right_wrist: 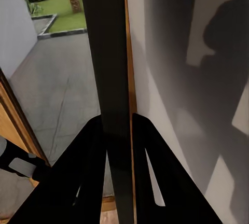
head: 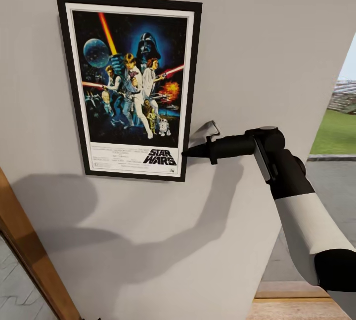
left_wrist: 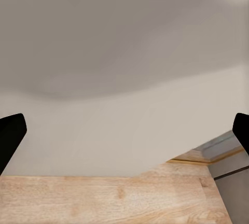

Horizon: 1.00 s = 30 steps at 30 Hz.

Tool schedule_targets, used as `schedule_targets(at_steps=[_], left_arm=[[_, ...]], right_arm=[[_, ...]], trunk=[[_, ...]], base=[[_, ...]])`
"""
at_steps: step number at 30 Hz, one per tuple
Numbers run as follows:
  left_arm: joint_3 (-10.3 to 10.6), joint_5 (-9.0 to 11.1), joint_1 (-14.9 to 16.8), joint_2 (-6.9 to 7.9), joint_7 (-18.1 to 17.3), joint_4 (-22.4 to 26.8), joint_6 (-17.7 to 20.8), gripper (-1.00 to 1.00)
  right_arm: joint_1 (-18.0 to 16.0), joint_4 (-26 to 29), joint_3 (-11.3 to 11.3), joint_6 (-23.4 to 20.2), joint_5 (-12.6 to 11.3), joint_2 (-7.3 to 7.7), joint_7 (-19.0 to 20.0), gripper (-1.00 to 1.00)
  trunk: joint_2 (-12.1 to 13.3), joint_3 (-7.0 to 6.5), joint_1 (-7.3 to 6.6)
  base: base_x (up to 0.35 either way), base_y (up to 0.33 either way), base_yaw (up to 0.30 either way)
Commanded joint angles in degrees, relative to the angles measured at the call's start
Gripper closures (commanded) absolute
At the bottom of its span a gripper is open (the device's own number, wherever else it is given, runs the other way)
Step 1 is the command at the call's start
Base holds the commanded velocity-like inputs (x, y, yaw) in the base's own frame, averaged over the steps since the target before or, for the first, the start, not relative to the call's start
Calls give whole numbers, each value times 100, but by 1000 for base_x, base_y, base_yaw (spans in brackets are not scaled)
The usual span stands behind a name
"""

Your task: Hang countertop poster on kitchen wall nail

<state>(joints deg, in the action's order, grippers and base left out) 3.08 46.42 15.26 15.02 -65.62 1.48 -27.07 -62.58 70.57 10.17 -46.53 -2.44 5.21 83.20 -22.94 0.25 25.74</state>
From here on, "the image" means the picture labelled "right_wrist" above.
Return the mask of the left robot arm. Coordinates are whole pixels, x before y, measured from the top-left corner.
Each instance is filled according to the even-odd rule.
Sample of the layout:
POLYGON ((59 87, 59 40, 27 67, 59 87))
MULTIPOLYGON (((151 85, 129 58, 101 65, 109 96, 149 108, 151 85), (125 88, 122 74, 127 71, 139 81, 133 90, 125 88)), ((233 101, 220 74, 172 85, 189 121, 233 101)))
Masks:
POLYGON ((27 153, 16 144, 0 135, 0 169, 40 182, 50 169, 45 160, 36 154, 27 153))

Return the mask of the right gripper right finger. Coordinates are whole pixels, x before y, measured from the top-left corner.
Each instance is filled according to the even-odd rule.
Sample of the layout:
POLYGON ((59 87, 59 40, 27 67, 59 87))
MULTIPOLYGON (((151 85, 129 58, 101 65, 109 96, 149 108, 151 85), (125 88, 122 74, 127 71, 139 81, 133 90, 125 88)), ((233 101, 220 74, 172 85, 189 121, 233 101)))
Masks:
POLYGON ((150 119, 132 115, 137 224, 223 224, 150 119), (155 203, 146 151, 165 206, 155 203))

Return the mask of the poster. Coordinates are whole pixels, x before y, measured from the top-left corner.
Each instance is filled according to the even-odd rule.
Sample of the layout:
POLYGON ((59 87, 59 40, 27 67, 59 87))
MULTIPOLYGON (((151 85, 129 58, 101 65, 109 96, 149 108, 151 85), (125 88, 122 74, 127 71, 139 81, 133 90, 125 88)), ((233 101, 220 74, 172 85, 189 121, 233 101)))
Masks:
POLYGON ((82 0, 119 224, 134 224, 125 0, 82 0))

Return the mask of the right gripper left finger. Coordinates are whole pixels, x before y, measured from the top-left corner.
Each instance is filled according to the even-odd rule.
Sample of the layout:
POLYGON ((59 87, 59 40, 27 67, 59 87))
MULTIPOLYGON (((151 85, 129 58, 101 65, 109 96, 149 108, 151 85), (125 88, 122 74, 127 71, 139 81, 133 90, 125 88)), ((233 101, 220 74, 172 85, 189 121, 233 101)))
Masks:
POLYGON ((90 119, 7 224, 100 224, 106 141, 90 119))

